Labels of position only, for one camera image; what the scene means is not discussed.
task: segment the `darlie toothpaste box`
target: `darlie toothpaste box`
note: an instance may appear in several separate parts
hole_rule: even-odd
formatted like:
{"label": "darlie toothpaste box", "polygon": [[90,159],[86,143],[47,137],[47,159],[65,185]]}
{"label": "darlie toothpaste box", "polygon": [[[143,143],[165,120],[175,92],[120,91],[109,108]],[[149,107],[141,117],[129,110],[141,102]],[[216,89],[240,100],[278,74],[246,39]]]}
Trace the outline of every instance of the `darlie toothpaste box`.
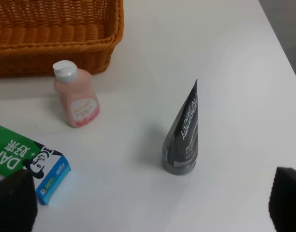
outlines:
{"label": "darlie toothpaste box", "polygon": [[0,180],[20,169],[34,176],[37,200],[44,205],[71,168],[62,153],[0,126]]}

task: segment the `bottle label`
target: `bottle label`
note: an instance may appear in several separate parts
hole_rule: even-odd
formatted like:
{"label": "bottle label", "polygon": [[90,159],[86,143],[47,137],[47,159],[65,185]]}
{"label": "bottle label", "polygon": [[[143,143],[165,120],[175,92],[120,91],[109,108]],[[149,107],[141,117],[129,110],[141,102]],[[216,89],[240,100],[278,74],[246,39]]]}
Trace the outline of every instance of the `bottle label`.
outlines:
{"label": "bottle label", "polygon": [[94,99],[85,98],[71,103],[71,112],[77,126],[91,122],[99,113]]}

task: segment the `blue box side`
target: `blue box side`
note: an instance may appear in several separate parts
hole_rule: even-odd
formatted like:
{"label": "blue box side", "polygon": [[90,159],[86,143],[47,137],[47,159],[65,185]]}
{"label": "blue box side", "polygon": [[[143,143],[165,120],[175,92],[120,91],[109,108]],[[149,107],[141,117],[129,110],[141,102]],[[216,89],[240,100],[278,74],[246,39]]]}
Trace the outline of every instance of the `blue box side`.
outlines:
{"label": "blue box side", "polygon": [[37,200],[40,204],[49,204],[49,200],[56,191],[71,167],[64,155],[58,159],[47,176],[43,179],[36,189]]}

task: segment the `white table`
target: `white table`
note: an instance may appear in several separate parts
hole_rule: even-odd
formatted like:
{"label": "white table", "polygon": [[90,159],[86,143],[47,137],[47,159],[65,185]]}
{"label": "white table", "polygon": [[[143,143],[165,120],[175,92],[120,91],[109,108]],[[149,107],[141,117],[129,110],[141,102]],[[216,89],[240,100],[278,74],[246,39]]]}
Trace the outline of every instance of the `white table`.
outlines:
{"label": "white table", "polygon": [[[63,152],[72,170],[36,232],[273,232],[277,166],[296,169],[296,77],[257,0],[126,0],[95,121],[67,126],[53,78],[0,80],[0,124]],[[161,167],[198,78],[199,157]]]}

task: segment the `basket rim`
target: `basket rim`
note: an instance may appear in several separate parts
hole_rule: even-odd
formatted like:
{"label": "basket rim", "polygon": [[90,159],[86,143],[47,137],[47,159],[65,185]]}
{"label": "basket rim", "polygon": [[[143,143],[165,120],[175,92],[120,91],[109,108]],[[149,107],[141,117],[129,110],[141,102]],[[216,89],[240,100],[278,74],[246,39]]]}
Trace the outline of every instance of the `basket rim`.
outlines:
{"label": "basket rim", "polygon": [[83,53],[98,52],[108,48],[115,47],[123,36],[123,0],[117,0],[115,12],[118,14],[115,18],[114,32],[111,36],[98,39],[88,40],[85,42],[65,42],[65,43],[24,43],[12,45],[0,45],[0,57],[4,56],[21,56],[53,53]]}

